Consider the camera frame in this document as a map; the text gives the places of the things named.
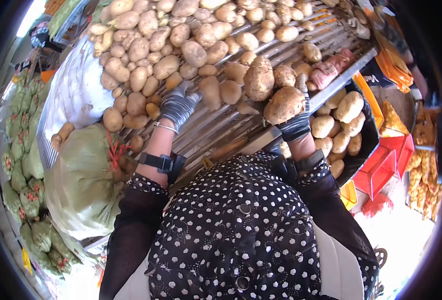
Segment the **hand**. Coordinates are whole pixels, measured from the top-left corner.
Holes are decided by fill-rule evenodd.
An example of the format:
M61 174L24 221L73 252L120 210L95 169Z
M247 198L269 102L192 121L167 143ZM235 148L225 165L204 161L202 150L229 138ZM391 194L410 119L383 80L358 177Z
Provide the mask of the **hand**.
M279 130L281 130L282 138L285 142L293 142L302 139L311 132L311 127L309 126L309 94L308 87L306 86L306 76L304 74L300 75L298 80L300 90L306 99L306 106L301 114L292 117L284 123L276 125Z
M181 126L194 112L201 98L203 98L203 93L200 91L186 95L186 90L192 86L193 82L182 81L182 83L164 96L164 100L161 103L158 119L170 120L173 122L176 131L179 131Z

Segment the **woman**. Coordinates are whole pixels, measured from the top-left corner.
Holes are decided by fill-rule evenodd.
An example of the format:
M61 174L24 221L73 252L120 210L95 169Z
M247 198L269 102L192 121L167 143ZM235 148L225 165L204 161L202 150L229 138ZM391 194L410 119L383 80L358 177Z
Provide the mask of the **woman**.
M170 155L202 98L185 95L191 85L166 96L145 153ZM303 93L309 99L305 85ZM236 155L178 190L165 217L167 175L138 165L119 203L100 299L367 299L379 265L314 146L309 101L278 127L299 177L276 171L275 154Z

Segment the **gray glove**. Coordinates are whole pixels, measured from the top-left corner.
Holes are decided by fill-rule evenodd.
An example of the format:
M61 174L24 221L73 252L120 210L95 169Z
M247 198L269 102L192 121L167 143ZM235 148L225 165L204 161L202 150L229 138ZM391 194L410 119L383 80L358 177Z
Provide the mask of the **gray glove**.
M164 96L158 120L163 118L171 120L175 125L176 131L179 131L181 125L188 120L189 116L194 112L196 105L203 98L201 91L186 94L186 90L192 86L193 82L182 81L182 83Z

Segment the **silver bracelet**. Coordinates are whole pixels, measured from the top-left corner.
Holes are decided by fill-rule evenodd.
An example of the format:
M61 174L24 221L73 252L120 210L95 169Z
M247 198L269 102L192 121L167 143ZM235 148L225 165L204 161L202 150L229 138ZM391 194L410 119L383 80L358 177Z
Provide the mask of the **silver bracelet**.
M153 125L154 125L154 127L163 127L163 128L166 128L166 129L170 129L171 131L176 133L176 135L179 134L179 132L176 129L168 127L168 126L161 125L159 122L153 122Z

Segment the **black sleeve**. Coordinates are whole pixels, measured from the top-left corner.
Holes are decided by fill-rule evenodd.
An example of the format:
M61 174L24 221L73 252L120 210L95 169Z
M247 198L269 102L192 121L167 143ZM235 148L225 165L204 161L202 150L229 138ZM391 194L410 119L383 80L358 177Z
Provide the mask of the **black sleeve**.
M113 299L144 260L169 200L167 190L140 174L134 174L128 185L108 242L100 300Z

